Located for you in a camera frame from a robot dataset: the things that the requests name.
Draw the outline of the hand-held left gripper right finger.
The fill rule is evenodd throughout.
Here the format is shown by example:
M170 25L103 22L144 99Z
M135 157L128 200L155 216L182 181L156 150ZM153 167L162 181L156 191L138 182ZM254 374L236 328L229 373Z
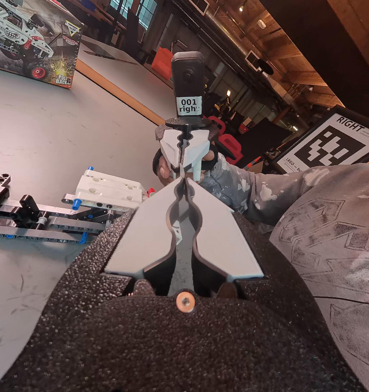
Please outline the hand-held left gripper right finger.
M192 238L192 278L200 296L217 293L224 283L265 277L248 241L227 205L195 181L186 179Z

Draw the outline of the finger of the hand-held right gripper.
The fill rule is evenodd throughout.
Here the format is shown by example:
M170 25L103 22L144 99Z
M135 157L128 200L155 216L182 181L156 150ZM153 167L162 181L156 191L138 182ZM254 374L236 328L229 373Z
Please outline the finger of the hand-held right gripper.
M166 129L160 140L161 151L167 161L171 177L176 180L180 174L184 174L183 147L184 133L182 130Z
M210 150L209 130L190 131L190 139L183 140L182 167L184 173L192 173L193 181L201 180L202 159Z

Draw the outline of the framed marker tag sign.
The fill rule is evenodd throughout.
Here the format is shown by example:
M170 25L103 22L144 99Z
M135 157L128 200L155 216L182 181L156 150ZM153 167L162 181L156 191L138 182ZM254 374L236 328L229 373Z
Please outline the framed marker tag sign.
M336 105L263 171L287 174L368 162L369 118Z

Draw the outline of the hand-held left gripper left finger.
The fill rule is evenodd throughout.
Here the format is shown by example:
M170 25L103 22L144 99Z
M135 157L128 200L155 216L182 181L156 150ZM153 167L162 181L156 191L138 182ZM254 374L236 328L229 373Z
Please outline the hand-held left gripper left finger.
M176 267L176 230L184 178L179 177L143 202L131 218L104 272L146 279L167 296Z

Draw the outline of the wood-edged grey table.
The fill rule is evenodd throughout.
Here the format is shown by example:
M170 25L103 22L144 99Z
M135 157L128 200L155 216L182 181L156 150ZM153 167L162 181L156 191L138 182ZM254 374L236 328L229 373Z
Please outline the wood-edged grey table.
M177 116L172 86L122 50L83 36L76 70L156 125Z

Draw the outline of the person's right forearm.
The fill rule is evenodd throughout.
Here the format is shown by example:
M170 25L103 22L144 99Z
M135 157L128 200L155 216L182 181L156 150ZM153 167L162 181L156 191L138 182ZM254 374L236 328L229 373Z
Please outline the person's right forearm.
M248 220L274 226L292 205L288 179L247 172L218 154L216 164L201 174L199 184Z

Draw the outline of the orange crate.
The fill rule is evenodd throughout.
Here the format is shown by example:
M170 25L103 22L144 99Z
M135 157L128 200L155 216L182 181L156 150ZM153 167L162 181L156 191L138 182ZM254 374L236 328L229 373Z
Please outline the orange crate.
M159 47L152 62L153 71L165 80L172 77L172 58L173 53L169 49Z

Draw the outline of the printed toy truck box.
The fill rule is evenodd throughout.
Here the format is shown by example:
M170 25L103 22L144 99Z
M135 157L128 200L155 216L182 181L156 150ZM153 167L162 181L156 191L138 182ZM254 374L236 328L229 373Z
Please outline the printed toy truck box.
M71 89L83 28L61 1L0 0L0 70Z

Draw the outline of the grey desk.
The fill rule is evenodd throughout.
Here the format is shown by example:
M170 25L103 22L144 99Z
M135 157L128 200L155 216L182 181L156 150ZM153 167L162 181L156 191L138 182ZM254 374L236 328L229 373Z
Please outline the grey desk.
M71 90L0 71L0 174L12 198L60 204L88 166L158 185L155 125L86 77ZM127 276L104 269L135 212L88 246L0 238L0 384L4 391L174 391L175 365L141 326L189 318L173 297L125 297Z

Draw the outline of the person's right hand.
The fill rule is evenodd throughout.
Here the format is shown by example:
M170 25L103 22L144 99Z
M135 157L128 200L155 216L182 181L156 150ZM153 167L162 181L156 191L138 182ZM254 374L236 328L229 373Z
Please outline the person's right hand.
M169 168L168 163L163 155L159 158L156 171L158 178L164 187L174 181L172 178L171 169Z

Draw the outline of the white black toy truck chassis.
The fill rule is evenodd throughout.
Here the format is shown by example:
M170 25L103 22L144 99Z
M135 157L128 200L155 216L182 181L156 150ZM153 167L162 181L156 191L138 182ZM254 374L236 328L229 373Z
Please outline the white black toy truck chassis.
M70 208L61 208L37 204L29 194L11 200L10 180L9 174L0 175L0 238L11 240L83 245L155 193L138 182L89 167L75 194L62 198Z

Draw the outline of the red chair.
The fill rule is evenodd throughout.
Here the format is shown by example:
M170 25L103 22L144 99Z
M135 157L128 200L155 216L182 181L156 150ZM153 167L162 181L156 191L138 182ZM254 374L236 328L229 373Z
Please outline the red chair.
M218 128L216 146L218 151L227 158L228 163L235 165L243 158L240 143L230 134L226 133L226 124L215 116L208 117Z

